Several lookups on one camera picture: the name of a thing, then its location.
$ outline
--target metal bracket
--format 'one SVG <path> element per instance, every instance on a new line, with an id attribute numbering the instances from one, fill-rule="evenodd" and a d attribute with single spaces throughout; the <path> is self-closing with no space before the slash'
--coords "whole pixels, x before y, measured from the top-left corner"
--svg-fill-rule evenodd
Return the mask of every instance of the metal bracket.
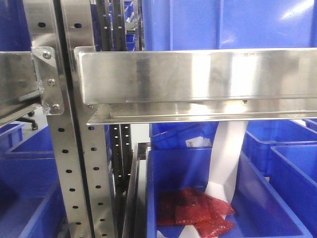
<path id="1" fill-rule="evenodd" d="M 61 115 L 64 112 L 55 50 L 52 47 L 32 47 L 35 72 L 39 83 L 45 115 Z"/>

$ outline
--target stainless steel shelf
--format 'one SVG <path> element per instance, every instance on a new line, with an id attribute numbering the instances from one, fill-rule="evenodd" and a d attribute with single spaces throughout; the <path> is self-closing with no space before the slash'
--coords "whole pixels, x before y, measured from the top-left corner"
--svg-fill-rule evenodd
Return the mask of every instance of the stainless steel shelf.
<path id="1" fill-rule="evenodd" d="M 315 48 L 76 51 L 88 124 L 317 117 Z"/>
<path id="2" fill-rule="evenodd" d="M 31 52 L 0 52 L 0 127 L 40 104 Z"/>

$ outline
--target metal rail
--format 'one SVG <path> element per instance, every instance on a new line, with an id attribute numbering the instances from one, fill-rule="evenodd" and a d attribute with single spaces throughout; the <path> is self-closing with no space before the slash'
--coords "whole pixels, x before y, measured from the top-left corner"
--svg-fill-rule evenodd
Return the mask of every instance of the metal rail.
<path id="1" fill-rule="evenodd" d="M 316 60 L 314 48 L 83 50 L 78 68 L 83 102 L 102 104 L 88 124 L 291 119 L 317 116 Z"/>
<path id="2" fill-rule="evenodd" d="M 60 185 L 72 238 L 92 238 L 89 210 L 87 207 L 87 185 L 83 168 L 82 150 L 78 138 L 78 125 L 71 98 L 72 82 L 68 70 L 65 52 L 60 5 L 53 0 L 24 0 L 32 46 L 37 48 L 42 60 L 56 57 L 58 78 L 53 79 L 55 87 L 59 84 L 62 93 L 64 112 L 58 116 L 49 116 L 54 154 Z"/>
<path id="3" fill-rule="evenodd" d="M 107 158 L 105 129 L 87 126 L 87 120 L 97 111 L 96 107 L 82 104 L 80 84 L 74 49 L 92 46 L 95 49 L 94 28 L 89 0 L 61 0 L 67 51 L 73 81 L 73 97 L 76 117 L 85 161 L 95 238 L 117 237 L 117 214 L 115 212 L 111 160 Z"/>

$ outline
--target white label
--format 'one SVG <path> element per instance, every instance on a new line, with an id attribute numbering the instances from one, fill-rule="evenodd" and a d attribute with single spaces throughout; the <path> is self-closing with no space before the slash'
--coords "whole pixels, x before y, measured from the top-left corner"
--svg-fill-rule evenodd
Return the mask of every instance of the white label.
<path id="1" fill-rule="evenodd" d="M 191 138 L 185 140 L 187 147 L 211 147 L 211 141 L 209 138 L 203 138 L 202 136 L 198 136 L 195 138 Z"/>

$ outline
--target round hole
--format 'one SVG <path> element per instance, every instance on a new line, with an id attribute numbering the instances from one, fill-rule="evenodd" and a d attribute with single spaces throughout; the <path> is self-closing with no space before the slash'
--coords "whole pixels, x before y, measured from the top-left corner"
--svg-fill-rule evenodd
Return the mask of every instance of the round hole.
<path id="1" fill-rule="evenodd" d="M 78 29 L 78 28 L 82 28 L 83 26 L 80 23 L 75 23 L 74 27 Z"/>
<path id="2" fill-rule="evenodd" d="M 39 22 L 38 26 L 41 28 L 44 28 L 44 27 L 46 27 L 46 24 L 44 22 Z"/>

